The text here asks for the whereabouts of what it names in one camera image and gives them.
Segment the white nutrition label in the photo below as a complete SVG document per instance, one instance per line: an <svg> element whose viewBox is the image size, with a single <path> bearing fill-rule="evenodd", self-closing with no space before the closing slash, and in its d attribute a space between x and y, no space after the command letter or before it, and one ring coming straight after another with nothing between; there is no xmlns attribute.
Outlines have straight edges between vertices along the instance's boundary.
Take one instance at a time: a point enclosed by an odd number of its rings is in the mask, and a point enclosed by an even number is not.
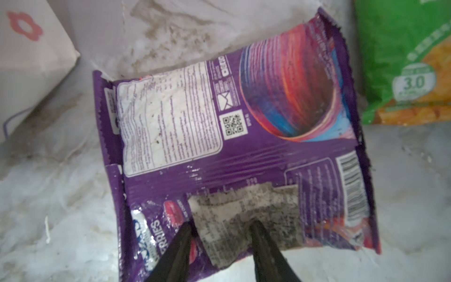
<svg viewBox="0 0 451 282"><path fill-rule="evenodd" d="M128 177L222 149L205 62L121 83L117 105Z"/></svg>

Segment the flower logo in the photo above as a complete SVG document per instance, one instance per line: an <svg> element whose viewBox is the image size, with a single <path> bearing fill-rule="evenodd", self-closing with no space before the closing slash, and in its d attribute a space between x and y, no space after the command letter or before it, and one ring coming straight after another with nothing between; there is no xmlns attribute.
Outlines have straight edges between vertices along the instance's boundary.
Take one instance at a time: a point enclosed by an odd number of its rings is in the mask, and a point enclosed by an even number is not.
<svg viewBox="0 0 451 282"><path fill-rule="evenodd" d="M33 18L27 13L8 12L8 18L11 28L18 34L24 35L31 41L38 41L39 37L43 34L42 28L39 25L37 25L34 22ZM27 30L24 30L20 26L20 24L24 26L24 23L29 26L29 28L26 28Z"/></svg>

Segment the purple candy bag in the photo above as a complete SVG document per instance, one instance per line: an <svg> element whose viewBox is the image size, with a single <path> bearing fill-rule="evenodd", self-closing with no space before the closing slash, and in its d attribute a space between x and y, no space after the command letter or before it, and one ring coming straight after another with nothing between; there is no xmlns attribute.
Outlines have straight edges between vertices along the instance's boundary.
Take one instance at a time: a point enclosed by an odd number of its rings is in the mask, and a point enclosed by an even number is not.
<svg viewBox="0 0 451 282"><path fill-rule="evenodd" d="M186 221L197 234L190 281L251 254L253 218L281 250L380 253L348 59L320 9L290 31L182 69L113 82L94 71L119 281L143 281Z"/></svg>

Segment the dirty paper patch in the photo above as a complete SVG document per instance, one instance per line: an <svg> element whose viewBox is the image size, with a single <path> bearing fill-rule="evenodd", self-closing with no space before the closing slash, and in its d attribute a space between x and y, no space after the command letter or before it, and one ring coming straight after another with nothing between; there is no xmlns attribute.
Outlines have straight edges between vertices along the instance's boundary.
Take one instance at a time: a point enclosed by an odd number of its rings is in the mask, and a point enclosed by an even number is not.
<svg viewBox="0 0 451 282"><path fill-rule="evenodd" d="M194 195L188 200L203 246L212 264L231 265L251 244L249 221L260 220L281 250L300 247L299 188L274 188L271 182L239 190Z"/></svg>

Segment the marble floor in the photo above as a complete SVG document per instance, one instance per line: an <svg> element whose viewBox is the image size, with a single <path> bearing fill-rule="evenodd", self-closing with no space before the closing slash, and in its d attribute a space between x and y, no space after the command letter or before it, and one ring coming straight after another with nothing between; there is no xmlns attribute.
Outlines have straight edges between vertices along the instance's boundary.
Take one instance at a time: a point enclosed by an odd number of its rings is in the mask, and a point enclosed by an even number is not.
<svg viewBox="0 0 451 282"><path fill-rule="evenodd" d="M356 87L351 0L48 0L81 59L0 146L0 281L117 281L116 221L91 72L113 79L212 58L308 20L343 27ZM305 282L451 281L451 123L366 126L382 255L284 253ZM255 281L247 258L205 281Z"/></svg>

